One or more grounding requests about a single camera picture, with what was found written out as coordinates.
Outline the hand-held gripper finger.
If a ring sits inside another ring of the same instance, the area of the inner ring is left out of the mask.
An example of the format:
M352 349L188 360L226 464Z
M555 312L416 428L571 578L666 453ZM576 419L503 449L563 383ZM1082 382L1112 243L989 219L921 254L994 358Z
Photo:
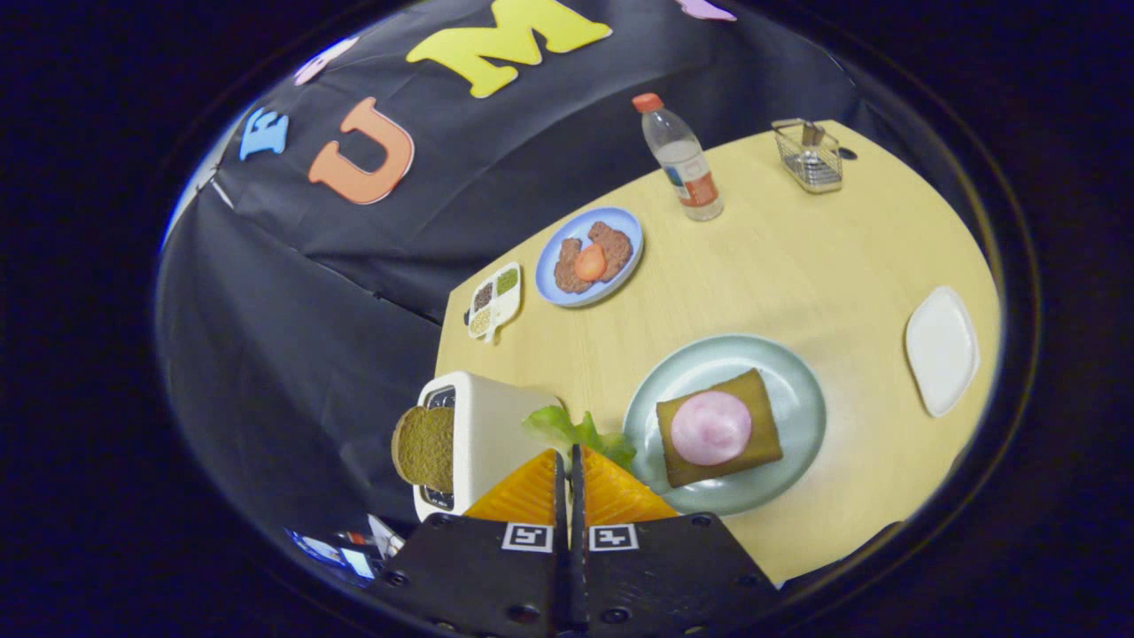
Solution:
M369 593L425 633L555 637L570 624L572 577L562 457L532 460L548 524L434 513L386 561Z
M587 522L585 461L572 448L572 630L583 637L733 637L781 592L711 512Z

